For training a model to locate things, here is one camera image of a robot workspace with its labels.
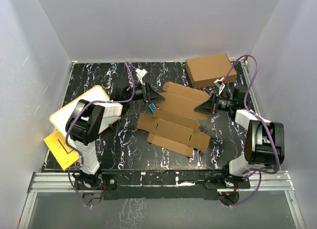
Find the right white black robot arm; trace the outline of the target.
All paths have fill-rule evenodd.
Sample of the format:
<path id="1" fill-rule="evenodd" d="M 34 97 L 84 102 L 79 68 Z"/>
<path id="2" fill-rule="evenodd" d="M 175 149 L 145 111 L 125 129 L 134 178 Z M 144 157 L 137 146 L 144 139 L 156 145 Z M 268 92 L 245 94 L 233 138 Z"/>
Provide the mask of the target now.
<path id="1" fill-rule="evenodd" d="M 260 118 L 246 109 L 247 105 L 248 88 L 237 85 L 232 95 L 226 91 L 213 93 L 207 101 L 195 107 L 196 112 L 206 114 L 228 112 L 229 117 L 247 131 L 241 156 L 229 161 L 220 171 L 206 174 L 206 181 L 231 188 L 242 183 L 251 172 L 279 171 L 285 158 L 284 125 Z"/>

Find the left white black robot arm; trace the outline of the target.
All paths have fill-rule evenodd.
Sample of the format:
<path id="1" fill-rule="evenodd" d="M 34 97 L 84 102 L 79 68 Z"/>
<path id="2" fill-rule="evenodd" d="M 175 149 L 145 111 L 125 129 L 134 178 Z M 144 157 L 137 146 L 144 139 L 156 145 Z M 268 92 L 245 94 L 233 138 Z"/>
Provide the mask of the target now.
<path id="1" fill-rule="evenodd" d="M 92 189 L 102 184 L 102 176 L 97 159 L 95 140 L 99 137 L 103 119 L 120 117 L 129 109 L 129 102 L 143 100 L 145 103 L 165 101 L 149 82 L 138 83 L 133 88 L 127 86 L 116 90 L 109 101 L 87 101 L 80 99 L 66 123 L 66 137 L 75 143 L 74 149 L 80 156 L 80 174 L 86 176 L 85 183 Z"/>

